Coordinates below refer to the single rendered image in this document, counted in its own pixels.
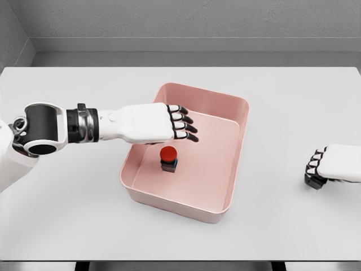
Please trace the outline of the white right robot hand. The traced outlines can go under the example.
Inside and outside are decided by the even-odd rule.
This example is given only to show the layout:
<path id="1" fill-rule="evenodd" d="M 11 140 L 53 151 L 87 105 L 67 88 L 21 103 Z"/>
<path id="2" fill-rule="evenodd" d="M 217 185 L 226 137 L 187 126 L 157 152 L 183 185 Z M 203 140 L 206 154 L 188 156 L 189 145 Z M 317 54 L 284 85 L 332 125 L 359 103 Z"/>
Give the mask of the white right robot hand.
<path id="1" fill-rule="evenodd" d="M 306 164 L 304 182 L 319 190 L 328 181 L 361 183 L 361 146 L 331 144 L 315 151 Z"/>

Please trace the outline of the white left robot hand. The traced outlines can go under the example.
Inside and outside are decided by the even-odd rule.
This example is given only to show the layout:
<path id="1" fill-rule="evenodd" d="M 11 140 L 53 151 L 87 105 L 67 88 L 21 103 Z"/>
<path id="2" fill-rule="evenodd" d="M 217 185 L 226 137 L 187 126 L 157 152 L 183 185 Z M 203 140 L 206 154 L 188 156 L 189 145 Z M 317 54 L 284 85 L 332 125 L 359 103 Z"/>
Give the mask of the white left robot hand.
<path id="1" fill-rule="evenodd" d="M 165 103 L 138 104 L 124 107 L 123 139 L 134 144 L 157 144 L 187 139 L 198 142 L 198 130 L 192 125 L 189 111 L 179 105 Z"/>

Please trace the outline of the red button industrial switch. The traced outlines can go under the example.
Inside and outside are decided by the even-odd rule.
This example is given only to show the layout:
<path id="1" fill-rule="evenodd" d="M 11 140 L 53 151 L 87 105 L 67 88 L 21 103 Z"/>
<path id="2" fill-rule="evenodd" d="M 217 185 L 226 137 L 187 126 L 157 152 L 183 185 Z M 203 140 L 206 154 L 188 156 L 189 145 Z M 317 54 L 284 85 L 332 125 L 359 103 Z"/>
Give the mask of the red button industrial switch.
<path id="1" fill-rule="evenodd" d="M 177 150 L 172 146 L 165 146 L 160 150 L 162 170 L 174 173 L 178 164 Z"/>

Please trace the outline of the pink rectangular plastic basket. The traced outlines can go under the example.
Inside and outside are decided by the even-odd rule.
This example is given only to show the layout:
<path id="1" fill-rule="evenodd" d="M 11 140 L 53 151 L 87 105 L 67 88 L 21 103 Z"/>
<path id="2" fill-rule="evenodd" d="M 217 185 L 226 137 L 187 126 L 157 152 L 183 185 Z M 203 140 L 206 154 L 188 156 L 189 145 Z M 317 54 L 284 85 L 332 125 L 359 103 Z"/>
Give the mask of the pink rectangular plastic basket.
<path id="1" fill-rule="evenodd" d="M 175 172 L 161 169 L 161 145 L 133 145 L 120 172 L 130 197 L 202 222 L 216 223 L 229 209 L 249 115 L 240 97 L 176 83 L 163 84 L 155 102 L 189 111 L 197 143 L 175 140 Z"/>

